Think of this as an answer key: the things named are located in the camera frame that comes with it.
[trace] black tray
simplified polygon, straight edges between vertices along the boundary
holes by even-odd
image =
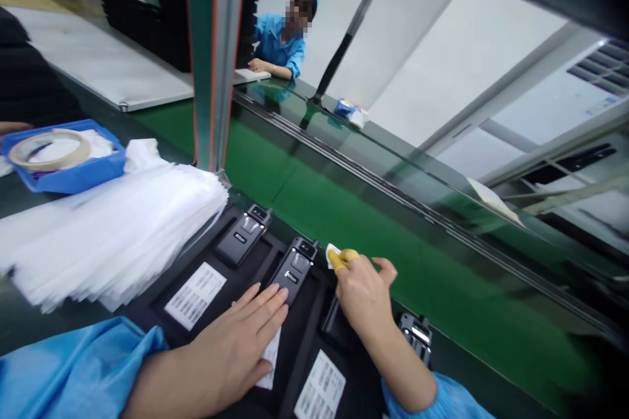
[[[269,234],[270,231],[262,236],[237,267],[226,265],[214,253],[216,244],[240,214],[241,211],[236,208],[226,210],[214,227],[182,254],[123,314],[145,331],[155,325],[161,326],[169,345],[175,348],[190,343],[251,285],[261,282],[264,287],[286,250],[286,245]],[[203,262],[227,281],[194,328],[188,331],[171,318],[164,307]],[[353,341],[350,348],[336,350],[318,331],[334,295],[334,283],[327,270],[317,265],[311,268],[282,326],[273,390],[253,388],[242,401],[218,417],[294,417],[297,398],[319,349],[324,350],[346,378],[336,417],[382,417],[384,400],[379,375],[362,345]]]

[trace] worker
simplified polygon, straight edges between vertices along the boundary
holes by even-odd
[[[318,3],[319,0],[290,0],[285,16],[260,16],[256,24],[256,40],[260,43],[249,69],[286,80],[298,78],[306,51],[304,35],[313,22]]]
[[[392,419],[490,418],[458,383],[431,373],[396,327],[397,273],[365,256],[336,266],[343,312],[382,376]],[[286,288],[249,288],[187,346],[126,318],[72,331],[0,358],[3,418],[203,418],[236,403],[273,369],[262,353],[288,315]]]

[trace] air conditioner vent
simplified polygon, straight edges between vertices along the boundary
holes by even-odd
[[[568,69],[568,73],[623,97],[629,94],[629,43],[609,41]]]

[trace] walkie-talkie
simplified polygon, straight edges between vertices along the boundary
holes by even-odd
[[[318,248],[319,241],[310,243],[304,238],[294,238],[293,242],[288,246],[279,267],[273,274],[269,285],[278,283],[280,289],[283,287],[288,288],[288,298],[286,299],[288,306],[293,303],[299,293],[299,288],[301,288],[308,270],[314,263]]]
[[[231,266],[238,266],[271,224],[273,208],[267,211],[253,205],[229,228],[216,246],[216,255]]]
[[[430,362],[430,345],[432,344],[432,331],[430,322],[425,316],[415,316],[404,313],[400,318],[398,327],[406,337],[409,344],[415,349],[415,353],[428,367]]]

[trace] white cloth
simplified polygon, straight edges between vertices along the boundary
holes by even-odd
[[[157,139],[133,139],[129,141],[129,144],[126,146],[125,173],[162,165],[168,165],[168,162],[159,156]]]
[[[0,155],[0,177],[4,177],[11,172],[13,172],[13,165],[6,157]]]
[[[0,219],[0,275],[13,267],[12,281],[32,305],[50,312],[70,297],[114,310],[156,280],[212,216],[216,222],[228,197],[218,178],[145,154],[157,148],[151,141],[129,143],[132,173]]]

